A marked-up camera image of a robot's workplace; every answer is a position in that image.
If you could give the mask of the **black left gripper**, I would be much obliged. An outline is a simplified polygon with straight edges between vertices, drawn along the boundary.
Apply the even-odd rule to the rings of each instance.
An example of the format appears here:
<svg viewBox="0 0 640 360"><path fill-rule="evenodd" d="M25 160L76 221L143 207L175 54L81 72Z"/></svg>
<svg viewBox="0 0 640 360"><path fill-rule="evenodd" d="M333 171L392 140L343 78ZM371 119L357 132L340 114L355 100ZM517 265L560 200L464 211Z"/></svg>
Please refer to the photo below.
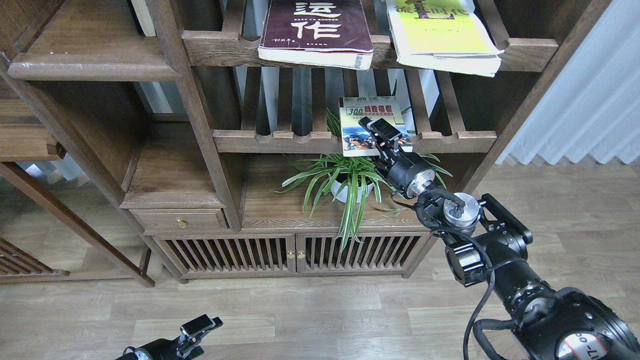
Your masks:
<svg viewBox="0 0 640 360"><path fill-rule="evenodd" d="M202 338L223 325L220 317L202 314L184 323L180 327L182 334L179 337L174 340L156 339L135 348L134 355L138 360L194 360L204 354L204 350L199 346Z"/></svg>

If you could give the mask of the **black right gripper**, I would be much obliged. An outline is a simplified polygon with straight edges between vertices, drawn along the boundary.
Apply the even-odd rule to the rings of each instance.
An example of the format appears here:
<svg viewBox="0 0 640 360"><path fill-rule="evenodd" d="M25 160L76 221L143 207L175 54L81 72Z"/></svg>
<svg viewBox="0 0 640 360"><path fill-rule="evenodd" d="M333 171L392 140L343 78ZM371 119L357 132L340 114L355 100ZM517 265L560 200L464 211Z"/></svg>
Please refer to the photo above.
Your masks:
<svg viewBox="0 0 640 360"><path fill-rule="evenodd" d="M406 199L437 188L435 169L414 152L400 148L402 133L383 118L362 117L358 121L374 139L379 157L373 159L375 172Z"/></svg>

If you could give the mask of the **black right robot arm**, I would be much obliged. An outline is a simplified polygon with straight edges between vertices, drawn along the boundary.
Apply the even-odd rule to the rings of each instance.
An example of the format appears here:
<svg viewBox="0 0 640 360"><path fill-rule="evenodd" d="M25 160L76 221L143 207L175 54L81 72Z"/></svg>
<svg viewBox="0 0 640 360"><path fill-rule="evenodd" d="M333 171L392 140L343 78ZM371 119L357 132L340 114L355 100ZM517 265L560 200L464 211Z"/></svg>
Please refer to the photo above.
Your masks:
<svg viewBox="0 0 640 360"><path fill-rule="evenodd" d="M402 149L402 133L393 125L369 117L359 124L379 152L375 171L395 193L416 199L410 209L445 243L456 280L465 287L488 284L466 326L464 359L470 334L489 359L501 359L486 330L510 330L531 360L639 358L637 338L608 306L573 287L556 291L532 270L531 231L493 196L446 191L435 182L434 166Z"/></svg>

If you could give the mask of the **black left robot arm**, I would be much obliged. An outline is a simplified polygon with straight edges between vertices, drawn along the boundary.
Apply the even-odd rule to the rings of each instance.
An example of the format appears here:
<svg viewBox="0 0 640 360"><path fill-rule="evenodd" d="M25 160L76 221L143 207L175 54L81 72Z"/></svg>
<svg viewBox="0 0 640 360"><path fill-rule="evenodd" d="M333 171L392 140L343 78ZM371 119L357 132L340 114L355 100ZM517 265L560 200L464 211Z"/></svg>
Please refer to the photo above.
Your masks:
<svg viewBox="0 0 640 360"><path fill-rule="evenodd" d="M208 333L224 325L220 317L202 314L180 327L179 337L158 338L140 347L128 346L119 360L194 360L204 354L200 343Z"/></svg>

